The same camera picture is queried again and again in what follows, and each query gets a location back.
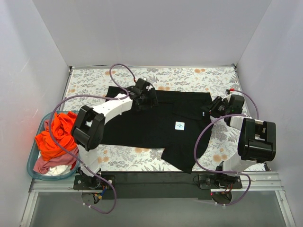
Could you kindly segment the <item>black t shirt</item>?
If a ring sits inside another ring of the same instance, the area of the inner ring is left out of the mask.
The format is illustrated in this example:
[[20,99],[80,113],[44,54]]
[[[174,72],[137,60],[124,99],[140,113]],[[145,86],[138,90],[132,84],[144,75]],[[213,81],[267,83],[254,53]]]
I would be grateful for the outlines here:
[[[210,93],[158,90],[158,106],[145,111],[130,110],[106,123],[102,144],[138,148],[163,148],[161,159],[191,173],[194,147],[202,130],[211,122],[202,107],[212,101]],[[196,156],[208,147],[212,130],[202,136]]]

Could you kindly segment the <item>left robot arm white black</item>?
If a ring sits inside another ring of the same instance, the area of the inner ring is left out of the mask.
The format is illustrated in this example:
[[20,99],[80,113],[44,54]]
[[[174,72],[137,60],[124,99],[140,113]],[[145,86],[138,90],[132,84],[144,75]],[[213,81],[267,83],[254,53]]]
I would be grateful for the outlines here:
[[81,159],[80,170],[90,189],[100,186],[101,171],[97,147],[101,144],[106,123],[130,110],[142,111],[158,105],[156,89],[150,82],[138,79],[134,86],[122,89],[118,95],[95,107],[84,105],[71,130]]

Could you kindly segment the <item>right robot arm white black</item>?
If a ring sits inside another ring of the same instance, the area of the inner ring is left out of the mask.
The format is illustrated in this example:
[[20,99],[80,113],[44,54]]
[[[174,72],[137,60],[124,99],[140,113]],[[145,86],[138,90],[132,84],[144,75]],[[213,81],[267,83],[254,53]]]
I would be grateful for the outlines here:
[[[243,96],[229,94],[224,98],[218,96],[208,104],[206,109],[216,119],[201,132],[194,147],[197,165],[205,171],[216,173],[214,182],[220,188],[227,187],[232,181],[231,177],[241,175],[257,163],[272,161],[276,155],[276,124],[242,114],[244,102]],[[214,123],[225,118],[228,126],[240,131],[237,153],[222,162],[215,171],[206,169],[199,164],[196,157],[199,140]]]

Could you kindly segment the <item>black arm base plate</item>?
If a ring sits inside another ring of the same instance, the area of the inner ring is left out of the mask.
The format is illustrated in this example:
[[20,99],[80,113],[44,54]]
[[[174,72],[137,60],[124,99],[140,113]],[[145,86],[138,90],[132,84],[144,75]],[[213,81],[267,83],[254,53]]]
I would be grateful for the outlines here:
[[103,172],[119,199],[197,198],[210,200],[211,190],[241,189],[240,178],[233,183],[212,173],[192,172]]

